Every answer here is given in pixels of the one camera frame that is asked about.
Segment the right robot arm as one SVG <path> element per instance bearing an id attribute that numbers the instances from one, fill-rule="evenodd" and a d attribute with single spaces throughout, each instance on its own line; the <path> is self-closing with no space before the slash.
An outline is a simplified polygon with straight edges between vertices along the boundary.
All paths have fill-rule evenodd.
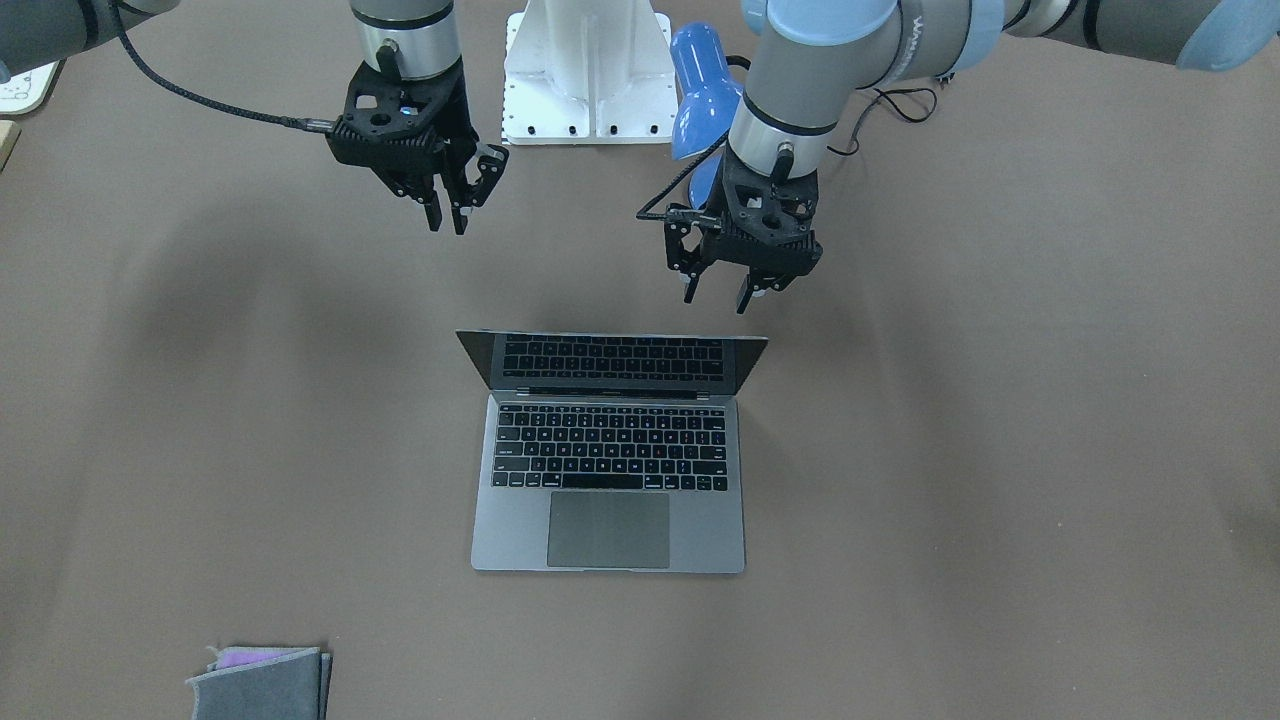
<path id="1" fill-rule="evenodd" d="M 431 231 L 466 232 L 500 181 L 509 154 L 472 126 L 451 1 L 353 1 L 362 61 L 334 120 L 284 117 L 221 102 L 161 77 L 129 31 L 172 1 L 5 1 L 3 79 L 118 40 L 155 85 L 215 111 L 321 135 L 334 159 L 369 169 L 393 195 L 419 204 Z"/>

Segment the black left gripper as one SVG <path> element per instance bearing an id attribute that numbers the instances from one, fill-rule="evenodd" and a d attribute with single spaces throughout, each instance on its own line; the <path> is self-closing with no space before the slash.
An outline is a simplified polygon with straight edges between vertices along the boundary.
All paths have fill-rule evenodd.
<path id="1" fill-rule="evenodd" d="M 692 302 L 701 275 L 716 263 L 748 269 L 736 300 L 739 315 L 758 292 L 783 291 L 809 275 L 823 254 L 813 229 L 818 200 L 815 172 L 776 179 L 726 149 L 700 217 L 664 217 L 666 263 L 684 278 L 684 302 Z M 686 249 L 694 228 L 701 236 Z"/>

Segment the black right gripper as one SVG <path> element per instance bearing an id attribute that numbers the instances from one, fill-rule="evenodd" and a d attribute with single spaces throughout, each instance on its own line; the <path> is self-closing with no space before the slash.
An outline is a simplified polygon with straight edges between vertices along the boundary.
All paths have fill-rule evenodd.
<path id="1" fill-rule="evenodd" d="M 325 140 L 339 163 L 371 169 L 396 193 L 416 197 L 430 232 L 442 225 L 435 176 L 451 200 L 454 232 L 463 234 L 470 214 L 488 201 L 509 160 L 506 147 L 477 146 L 461 60 L 429 79 L 398 81 L 361 64 Z M 472 158 L 475 182 L 466 176 Z"/>

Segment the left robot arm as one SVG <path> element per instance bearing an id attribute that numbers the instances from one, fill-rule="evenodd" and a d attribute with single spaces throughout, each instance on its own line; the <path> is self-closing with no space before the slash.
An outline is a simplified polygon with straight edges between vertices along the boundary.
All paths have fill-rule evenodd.
<path id="1" fill-rule="evenodd" d="M 718 35 L 703 23 L 675 35 L 681 104 L 677 159 L 718 156 L 710 176 L 686 169 L 689 205 L 662 222 L 667 266 L 691 301 L 717 261 L 744 265 L 744 311 L 754 296 L 806 275 L 822 249 L 812 228 L 817 169 L 851 94 L 900 81 L 942 79 L 980 63 L 1004 35 L 1225 72 L 1277 35 L 1275 1 L 745 1 L 759 36 L 742 83 Z"/>

